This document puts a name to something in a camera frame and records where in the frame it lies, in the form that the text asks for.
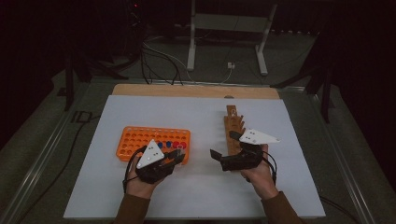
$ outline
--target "floor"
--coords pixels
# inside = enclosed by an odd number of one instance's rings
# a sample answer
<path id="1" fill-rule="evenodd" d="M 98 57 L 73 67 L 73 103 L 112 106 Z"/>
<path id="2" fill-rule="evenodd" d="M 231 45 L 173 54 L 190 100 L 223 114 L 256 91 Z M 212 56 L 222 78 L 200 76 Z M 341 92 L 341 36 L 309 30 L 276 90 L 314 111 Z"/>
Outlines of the floor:
<path id="1" fill-rule="evenodd" d="M 34 204 L 21 223 L 109 223 L 111 220 L 63 219 L 64 209 L 97 124 L 97 120 L 94 120 L 79 131 L 79 123 L 69 122 L 74 112 L 90 111 L 94 116 L 99 115 L 106 103 L 106 97 L 111 94 L 112 88 L 117 83 L 145 83 L 151 81 L 150 77 L 153 78 L 154 83 L 172 81 L 177 73 L 175 66 L 157 57 L 156 51 L 174 59 L 180 75 L 176 84 L 180 82 L 203 84 L 204 82 L 206 85 L 266 87 L 298 73 L 304 58 L 315 42 L 315 37 L 288 33 L 270 34 L 264 49 L 264 57 L 269 70 L 266 77 L 259 74 L 255 60 L 253 47 L 258 41 L 260 37 L 257 35 L 210 32 L 204 34 L 197 38 L 195 70 L 188 72 L 185 64 L 189 39 L 186 36 L 167 39 L 152 35 L 145 42 L 147 65 L 144 66 L 144 74 L 146 80 L 143 78 L 140 62 L 120 71 L 121 75 L 129 78 L 123 81 L 92 70 L 95 76 L 90 84 L 76 83 L 77 100 L 69 113 L 64 112 L 65 99 L 56 95 L 57 91 L 64 86 L 64 72 L 54 77 L 54 91 L 0 151 L 0 176 L 2 176 L 0 179 L 0 214 L 4 216 L 15 212 L 13 219 L 15 221 L 18 215 L 28 211 L 28 207 Z M 123 60 L 123 58 L 118 58 L 117 62 L 120 63 Z M 228 69 L 227 63 L 234 63 L 235 69 Z M 293 83 L 285 90 L 279 90 L 279 94 L 285 100 L 287 108 L 293 111 L 290 112 L 290 119 L 317 184 L 318 193 L 339 203 L 353 216 L 359 217 L 361 223 L 395 223 L 396 196 L 387 184 L 386 178 L 381 174 L 370 148 L 343 103 L 339 91 L 336 87 L 332 87 L 332 108 L 329 110 L 331 123 L 323 124 L 322 120 L 316 119 L 320 118 L 315 112 L 317 110 L 312 108 L 317 97 L 307 96 L 302 91 L 307 81 L 309 78 Z M 67 120 L 67 122 L 63 127 L 59 127 L 62 120 Z M 19 187 L 22 186 L 24 176 L 27 172 L 32 172 L 31 167 L 34 166 L 35 158 L 40 155 L 43 148 L 49 148 L 49 144 L 53 144 L 54 149 L 46 155 L 47 159 L 42 164 L 44 167 L 42 172 L 35 173 L 35 178 L 30 179 L 31 185 L 35 187 L 29 189 L 24 197 L 18 198 L 16 193 L 21 192 Z M 69 155 L 72 160 L 66 163 Z M 64 164 L 67 164 L 64 171 L 53 182 Z M 35 203 L 39 195 L 52 182 L 52 188 Z M 365 204 L 354 201 L 356 195 L 353 193 L 357 192 L 364 196 Z M 22 204 L 15 205 L 19 210 L 7 210 L 15 202 L 12 200 L 16 199 L 22 201 Z M 365 211 L 365 205 L 369 208 L 368 211 Z M 349 217 L 326 203 L 324 207 L 326 217 L 308 219 L 307 223 L 354 223 Z M 148 224 L 253 224 L 261 222 L 264 220 L 146 221 Z"/>

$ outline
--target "brown sleeve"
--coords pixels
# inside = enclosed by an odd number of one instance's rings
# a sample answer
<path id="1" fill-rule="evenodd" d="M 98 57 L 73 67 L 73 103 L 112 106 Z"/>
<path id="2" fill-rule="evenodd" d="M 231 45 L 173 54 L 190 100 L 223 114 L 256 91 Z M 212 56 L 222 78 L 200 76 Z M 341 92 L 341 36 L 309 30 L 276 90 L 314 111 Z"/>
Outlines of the brown sleeve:
<path id="1" fill-rule="evenodd" d="M 149 199 L 124 194 L 114 224 L 141 224 L 149 208 Z"/>
<path id="2" fill-rule="evenodd" d="M 265 215 L 267 215 L 268 223 L 271 224 L 302 224 L 304 223 L 291 207 L 285 194 L 280 191 L 275 198 L 262 200 Z"/>

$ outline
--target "electrical outlet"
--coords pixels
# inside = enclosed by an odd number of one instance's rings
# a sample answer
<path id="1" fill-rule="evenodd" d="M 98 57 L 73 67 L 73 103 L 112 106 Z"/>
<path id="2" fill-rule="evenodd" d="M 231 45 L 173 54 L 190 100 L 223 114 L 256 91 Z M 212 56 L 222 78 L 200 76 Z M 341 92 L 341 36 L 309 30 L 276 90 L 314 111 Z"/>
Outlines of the electrical outlet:
<path id="1" fill-rule="evenodd" d="M 235 69 L 235 63 L 228 63 L 227 66 L 230 69 Z"/>

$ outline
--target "person's left hand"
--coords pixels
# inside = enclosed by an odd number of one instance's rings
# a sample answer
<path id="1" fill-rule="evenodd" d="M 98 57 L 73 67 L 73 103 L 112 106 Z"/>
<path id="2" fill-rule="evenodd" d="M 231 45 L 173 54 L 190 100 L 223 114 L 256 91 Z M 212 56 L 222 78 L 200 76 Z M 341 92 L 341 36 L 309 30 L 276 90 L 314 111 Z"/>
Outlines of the person's left hand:
<path id="1" fill-rule="evenodd" d="M 134 178 L 137 176 L 135 169 L 137 162 L 139 161 L 140 157 L 135 157 L 133 163 L 131 165 L 131 171 L 128 174 L 129 178 Z M 139 177 L 128 181 L 126 187 L 126 193 L 130 195 L 134 195 L 140 198 L 150 199 L 152 193 L 154 192 L 155 188 L 163 181 L 163 179 L 155 182 L 154 184 L 148 184 L 143 182 L 139 179 Z"/>

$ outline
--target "dark background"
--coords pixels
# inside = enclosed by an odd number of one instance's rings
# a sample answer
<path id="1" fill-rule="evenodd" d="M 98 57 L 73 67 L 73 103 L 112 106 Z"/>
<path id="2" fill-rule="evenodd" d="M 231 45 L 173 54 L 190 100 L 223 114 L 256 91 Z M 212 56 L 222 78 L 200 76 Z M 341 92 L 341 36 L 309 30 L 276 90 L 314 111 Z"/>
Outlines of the dark background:
<path id="1" fill-rule="evenodd" d="M 190 2 L 149 0 L 135 12 L 161 35 L 175 35 L 174 24 L 190 22 Z M 0 148 L 52 91 L 50 79 L 64 69 L 67 36 L 86 55 L 112 61 L 114 55 L 138 53 L 140 39 L 128 29 L 126 1 L 0 1 Z M 261 15 L 261 1 L 207 1 L 197 10 Z M 394 41 L 396 4 L 391 1 L 290 1 L 278 6 L 273 30 L 317 35 L 304 68 L 332 65 L 332 84 L 358 122 L 389 183 L 396 189 L 394 144 L 396 84 Z M 126 50 L 123 46 L 129 38 Z M 90 79 L 87 74 L 78 76 Z"/>

